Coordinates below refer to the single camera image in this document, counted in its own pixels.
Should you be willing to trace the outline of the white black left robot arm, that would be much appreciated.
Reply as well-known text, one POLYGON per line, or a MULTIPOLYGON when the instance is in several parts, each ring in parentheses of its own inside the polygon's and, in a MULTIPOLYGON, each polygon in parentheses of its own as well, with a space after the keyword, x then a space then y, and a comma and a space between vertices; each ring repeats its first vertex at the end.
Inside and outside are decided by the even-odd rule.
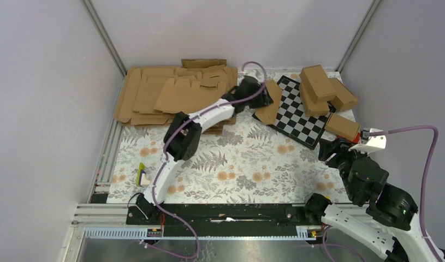
POLYGON ((146 224, 154 224, 159 220, 158 206, 164 202, 166 190, 175 173, 196 153, 203 132, 232 118, 247 106, 257 109, 272 104, 266 86, 267 81, 259 83, 256 78, 246 75, 239 85, 234 86, 213 104, 190 114, 176 114, 163 139, 161 166, 143 194, 136 200, 139 217, 146 224))

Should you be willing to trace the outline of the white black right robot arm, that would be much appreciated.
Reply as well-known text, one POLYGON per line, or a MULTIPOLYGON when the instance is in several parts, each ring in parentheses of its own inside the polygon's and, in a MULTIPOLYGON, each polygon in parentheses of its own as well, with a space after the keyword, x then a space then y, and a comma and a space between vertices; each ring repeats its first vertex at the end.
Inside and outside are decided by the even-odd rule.
POLYGON ((419 208, 411 195, 387 183, 389 173, 369 156, 385 149, 384 135, 359 143, 345 138, 320 139, 318 159, 337 169, 353 205, 368 204, 366 214, 379 224, 372 228, 314 193, 304 206, 304 218, 341 230, 371 249, 384 261, 445 261, 445 249, 436 247, 422 232, 419 208))

